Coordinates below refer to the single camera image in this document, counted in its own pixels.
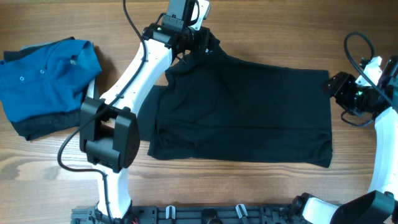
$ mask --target wooden table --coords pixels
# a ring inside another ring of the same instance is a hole
[[[139,30],[167,9],[168,1],[127,4]],[[388,59],[398,50],[398,1],[211,1],[204,26],[230,55],[292,68],[356,74],[343,39],[361,31],[376,54]],[[121,1],[2,0],[0,51],[69,36],[99,46],[104,74],[101,91],[111,87],[135,56],[139,40],[124,17]],[[350,41],[357,60],[369,56],[359,38]],[[234,205],[288,203],[303,192],[345,203],[366,193],[373,173],[376,137],[373,125],[354,128],[340,120],[331,100],[333,160],[329,169],[310,164],[261,164],[185,159],[157,161],[141,142],[129,168],[135,205]],[[70,210],[94,205],[98,189],[92,174],[59,168],[59,146],[72,130],[27,142],[0,112],[0,223],[68,223]],[[68,145],[65,163],[89,167],[78,148]]]

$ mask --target blue cloth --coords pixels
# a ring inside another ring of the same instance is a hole
[[[10,122],[79,109],[83,89],[101,73],[93,44],[65,40],[0,63],[0,100]]]

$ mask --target black cloth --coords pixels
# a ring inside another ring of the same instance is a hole
[[[207,54],[185,60],[166,71],[169,85],[155,87],[139,112],[148,155],[329,167],[327,71],[245,62],[228,56],[214,37]]]
[[[27,55],[30,55],[36,50],[41,49],[42,47],[53,45],[64,40],[75,40],[75,38],[69,37],[49,44],[28,47],[17,52],[4,51],[4,60],[6,62],[19,60]],[[26,141],[31,141],[57,131],[79,126],[80,110],[34,116],[20,122],[11,122],[11,124],[20,136],[25,137]]]

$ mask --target folded blue cloth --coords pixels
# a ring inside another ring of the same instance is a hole
[[[10,122],[79,109],[83,89],[101,73],[93,44],[64,40],[0,63],[0,100]]]

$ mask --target wooden surface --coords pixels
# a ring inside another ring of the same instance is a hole
[[[139,0],[127,6],[142,30],[167,5],[168,1]],[[354,30],[366,33],[384,59],[398,50],[398,1],[213,0],[211,5],[204,26],[228,54],[243,60],[325,69],[330,75],[355,73],[343,51],[345,35]],[[0,51],[69,36],[99,46],[103,91],[120,77],[139,46],[121,1],[0,1]],[[368,47],[357,40],[350,42],[353,55],[368,57]],[[164,78],[159,83],[166,84]],[[334,152],[329,169],[310,164],[157,161],[147,156],[149,143],[142,142],[129,168],[134,204],[287,203],[303,192],[336,203],[359,197],[366,193],[373,173],[374,127],[348,126],[340,120],[342,109],[334,100],[331,108]],[[92,174],[70,173],[57,164],[59,146],[71,131],[26,142],[0,112],[0,223],[68,223],[71,209],[97,202]],[[63,158],[71,166],[89,166],[79,151],[78,136]]]

